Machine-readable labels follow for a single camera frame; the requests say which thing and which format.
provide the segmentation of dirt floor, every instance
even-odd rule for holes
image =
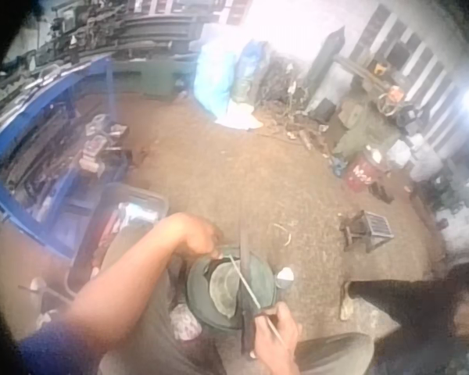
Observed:
[[[349,331],[378,338],[396,326],[366,302],[355,302],[353,318],[341,322],[339,291],[345,280],[430,276],[431,234],[403,190],[403,175],[394,173],[386,179],[395,197],[390,205],[367,191],[354,193],[319,152],[268,131],[273,126],[267,122],[270,115],[262,119],[267,125],[263,130],[228,129],[214,124],[190,98],[165,103],[121,95],[118,117],[131,127],[128,143],[138,163],[127,176],[129,184],[168,197],[171,213],[185,211],[212,220],[224,232],[226,243],[238,243],[242,218],[252,250],[275,270],[293,269],[295,283],[282,299],[303,324],[304,338]],[[386,216],[396,238],[370,254],[344,253],[340,215],[361,209]],[[285,245],[288,234],[291,240]],[[20,259],[43,256],[29,255],[25,248],[28,245],[14,244],[2,230],[0,297],[5,296],[3,307],[16,311],[7,314],[11,322],[24,320],[17,311],[27,301],[15,289],[17,280],[4,275],[13,273],[17,254]],[[47,259],[40,269],[32,267],[47,273],[56,262]],[[20,322],[13,326],[17,337],[27,331],[18,328]],[[240,359],[237,335],[218,334],[217,342],[228,373],[258,371],[254,363]]]

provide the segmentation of metal rod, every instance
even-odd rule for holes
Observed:
[[[256,295],[254,295],[254,293],[253,293],[253,291],[252,291],[252,288],[250,287],[249,283],[247,283],[247,281],[246,281],[245,278],[243,277],[242,272],[240,271],[240,269],[239,269],[238,266],[236,265],[235,260],[233,259],[233,256],[232,256],[232,255],[228,255],[228,257],[229,257],[229,259],[231,260],[231,263],[233,263],[233,267],[234,267],[234,269],[236,270],[236,273],[238,274],[238,276],[240,276],[240,280],[242,281],[243,285],[245,285],[245,288],[246,288],[247,292],[250,294],[250,297],[252,297],[253,303],[256,304],[256,307],[257,307],[258,309],[261,309],[261,305],[260,305],[259,301],[257,301]],[[281,337],[280,333],[278,332],[278,330],[277,330],[276,327],[274,326],[274,324],[273,324],[273,322],[271,321],[271,319],[269,319],[269,316],[265,316],[265,317],[266,317],[267,325],[268,325],[269,328],[273,331],[274,336],[276,336],[276,338],[281,342],[281,344],[288,350],[287,345],[286,345],[285,342],[283,341],[283,338]]]

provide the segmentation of metal bar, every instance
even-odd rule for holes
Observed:
[[[261,305],[260,305],[259,301],[257,301],[256,295],[254,295],[254,293],[252,291],[252,288],[250,287],[249,283],[247,283],[247,281],[245,280],[245,278],[242,275],[242,272],[240,271],[238,266],[236,266],[236,262],[233,259],[233,256],[228,255],[228,257],[231,260],[231,263],[233,264],[233,267],[236,270],[236,273],[238,274],[238,276],[240,276],[240,280],[242,281],[243,285],[245,285],[245,288],[247,289],[247,292],[249,293],[250,297],[252,297],[253,303],[256,305],[256,307],[258,309],[261,309]],[[278,330],[274,326],[273,322],[271,322],[271,319],[269,319],[269,316],[265,316],[265,317],[266,317],[266,320],[267,320],[267,325],[273,331],[274,336],[276,336],[276,338],[281,342],[281,344],[288,350],[287,345],[283,341],[283,338],[281,337],[280,333],[278,332]]]
[[[115,87],[113,85],[113,61],[108,58],[106,66],[106,89],[108,90],[109,117],[112,121],[116,121],[116,99]]]

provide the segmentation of black pants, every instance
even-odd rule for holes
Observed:
[[[376,341],[370,375],[437,373],[460,351],[452,332],[457,294],[446,281],[354,281],[349,295],[363,298],[401,326]]]
[[[400,326],[420,330],[451,329],[456,294],[445,281],[353,281],[351,298],[362,298]]]

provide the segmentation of white wall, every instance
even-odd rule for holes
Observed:
[[[376,0],[253,0],[245,26],[279,52],[311,63],[324,39],[345,26],[349,55],[378,6]]]
[[[469,44],[435,0],[381,0],[433,51],[453,79],[469,86]]]
[[[341,55],[349,57],[379,4],[384,4],[435,53],[454,79],[469,85],[469,46],[455,23],[434,0],[254,0],[245,20],[254,35],[279,52],[305,63],[313,61],[324,39],[345,26]],[[333,67],[313,100],[328,97],[338,104],[352,75]]]

